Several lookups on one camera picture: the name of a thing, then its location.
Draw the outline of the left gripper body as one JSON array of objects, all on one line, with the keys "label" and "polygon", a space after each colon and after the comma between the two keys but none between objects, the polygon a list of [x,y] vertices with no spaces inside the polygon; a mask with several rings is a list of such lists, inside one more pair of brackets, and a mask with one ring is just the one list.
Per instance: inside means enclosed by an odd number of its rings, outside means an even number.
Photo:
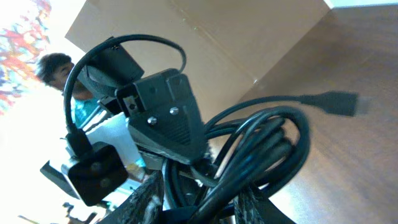
[{"label": "left gripper body", "polygon": [[127,118],[195,116],[195,96],[186,74],[169,68],[115,91]]}]

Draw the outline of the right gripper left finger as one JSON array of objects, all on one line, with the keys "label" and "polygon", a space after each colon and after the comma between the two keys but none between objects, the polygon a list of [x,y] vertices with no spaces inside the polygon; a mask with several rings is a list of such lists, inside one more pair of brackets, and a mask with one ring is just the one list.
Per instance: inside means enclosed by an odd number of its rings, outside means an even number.
[{"label": "right gripper left finger", "polygon": [[158,224],[163,204],[164,180],[157,170],[99,224]]}]

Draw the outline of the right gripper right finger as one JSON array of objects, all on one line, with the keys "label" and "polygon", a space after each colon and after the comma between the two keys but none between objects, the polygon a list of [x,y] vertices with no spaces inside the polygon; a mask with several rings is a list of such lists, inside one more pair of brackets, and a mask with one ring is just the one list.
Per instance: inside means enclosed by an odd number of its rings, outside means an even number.
[{"label": "right gripper right finger", "polygon": [[248,185],[233,199],[236,224],[295,224],[255,185]]}]

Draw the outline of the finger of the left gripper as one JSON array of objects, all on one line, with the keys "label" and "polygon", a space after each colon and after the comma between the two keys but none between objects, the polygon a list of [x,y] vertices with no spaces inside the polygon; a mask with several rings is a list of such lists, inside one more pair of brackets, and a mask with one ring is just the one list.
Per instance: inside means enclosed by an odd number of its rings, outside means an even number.
[{"label": "finger of the left gripper", "polygon": [[144,149],[192,165],[205,155],[208,143],[195,102],[172,103],[130,116],[128,130]]}]

